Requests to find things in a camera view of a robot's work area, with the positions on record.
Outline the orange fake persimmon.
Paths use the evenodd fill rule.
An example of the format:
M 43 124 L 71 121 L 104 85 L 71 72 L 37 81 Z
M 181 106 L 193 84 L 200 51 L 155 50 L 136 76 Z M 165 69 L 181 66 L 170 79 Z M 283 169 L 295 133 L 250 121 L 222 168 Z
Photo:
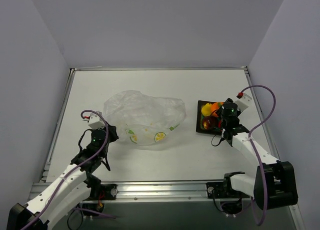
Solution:
M 211 105 L 210 110 L 211 110 L 211 115 L 214 117 L 218 117 L 218 110 L 223 106 L 224 102 L 215 102 L 214 104 Z

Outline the dark red fake fruit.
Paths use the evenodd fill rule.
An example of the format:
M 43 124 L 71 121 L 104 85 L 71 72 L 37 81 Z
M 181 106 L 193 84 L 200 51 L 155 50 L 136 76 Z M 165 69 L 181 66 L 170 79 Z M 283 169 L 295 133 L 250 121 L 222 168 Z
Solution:
M 207 131 L 214 129 L 217 126 L 218 126 L 218 120 L 214 116 L 203 117 L 201 121 L 201 127 Z

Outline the yellow fake lemon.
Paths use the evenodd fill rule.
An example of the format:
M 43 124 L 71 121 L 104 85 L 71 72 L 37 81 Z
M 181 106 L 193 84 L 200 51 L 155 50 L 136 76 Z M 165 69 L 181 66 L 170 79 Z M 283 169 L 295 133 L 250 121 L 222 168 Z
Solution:
M 206 103 L 202 108 L 201 108 L 201 114 L 204 117 L 210 116 L 212 114 L 212 104 L 211 103 Z

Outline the translucent printed plastic bag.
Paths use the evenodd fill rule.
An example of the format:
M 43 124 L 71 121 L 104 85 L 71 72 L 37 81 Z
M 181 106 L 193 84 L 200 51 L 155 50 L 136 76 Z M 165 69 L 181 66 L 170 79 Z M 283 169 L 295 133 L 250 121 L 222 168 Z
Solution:
M 151 146 L 165 140 L 185 120 L 186 106 L 179 98 L 128 90 L 110 97 L 102 113 L 116 127 L 120 143 Z

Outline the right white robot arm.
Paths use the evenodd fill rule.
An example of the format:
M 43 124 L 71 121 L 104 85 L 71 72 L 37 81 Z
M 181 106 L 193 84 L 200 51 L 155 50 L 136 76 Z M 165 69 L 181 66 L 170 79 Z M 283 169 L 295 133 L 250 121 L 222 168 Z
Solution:
M 265 150 L 240 123 L 238 103 L 227 99 L 218 109 L 221 139 L 238 150 L 255 168 L 255 177 L 244 172 L 226 173 L 222 190 L 227 196 L 252 197 L 261 210 L 293 206 L 298 192 L 293 165 L 282 162 Z

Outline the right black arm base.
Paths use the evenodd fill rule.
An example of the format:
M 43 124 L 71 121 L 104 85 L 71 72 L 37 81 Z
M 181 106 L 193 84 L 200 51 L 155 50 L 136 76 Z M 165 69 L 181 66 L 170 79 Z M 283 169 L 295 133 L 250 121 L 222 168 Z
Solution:
M 248 199 L 249 196 L 235 190 L 226 190 L 223 182 L 207 182 L 206 194 L 209 199 Z

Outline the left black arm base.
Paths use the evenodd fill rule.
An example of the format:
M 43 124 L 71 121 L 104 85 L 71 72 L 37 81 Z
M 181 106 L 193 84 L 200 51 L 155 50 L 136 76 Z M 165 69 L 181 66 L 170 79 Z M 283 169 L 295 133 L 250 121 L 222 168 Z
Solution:
M 118 194 L 116 184 L 100 184 L 91 188 L 89 198 L 92 200 L 115 200 Z

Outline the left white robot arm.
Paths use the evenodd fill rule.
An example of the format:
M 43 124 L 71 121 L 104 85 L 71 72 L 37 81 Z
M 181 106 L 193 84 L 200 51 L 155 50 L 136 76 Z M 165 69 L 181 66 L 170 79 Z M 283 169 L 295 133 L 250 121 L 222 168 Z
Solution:
M 55 181 L 25 205 L 17 203 L 11 208 L 6 228 L 51 230 L 77 204 L 97 199 L 102 186 L 93 173 L 101 164 L 108 166 L 108 147 L 117 139 L 115 126 L 92 130 L 90 143 Z

